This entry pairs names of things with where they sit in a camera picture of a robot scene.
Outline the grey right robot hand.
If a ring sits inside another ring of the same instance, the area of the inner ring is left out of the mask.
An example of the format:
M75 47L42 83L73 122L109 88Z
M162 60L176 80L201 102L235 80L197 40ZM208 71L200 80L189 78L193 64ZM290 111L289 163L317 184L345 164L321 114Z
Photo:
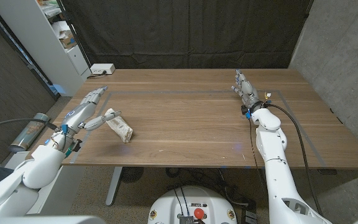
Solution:
M257 90L239 69L236 69L235 83L236 86L232 86L231 89L240 96L247 109L251 109L259 102Z

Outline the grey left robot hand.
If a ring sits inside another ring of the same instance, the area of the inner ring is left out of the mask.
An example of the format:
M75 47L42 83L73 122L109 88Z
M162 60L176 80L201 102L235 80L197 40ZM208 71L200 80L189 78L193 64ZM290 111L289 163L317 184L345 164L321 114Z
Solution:
M68 133L69 131L73 131L74 133L78 133L80 129L92 131L98 129L106 121L118 117L121 112L115 111L86 121L94 115L96 106L107 89L107 86L102 86L89 92L77 107L68 112L61 124L63 132Z

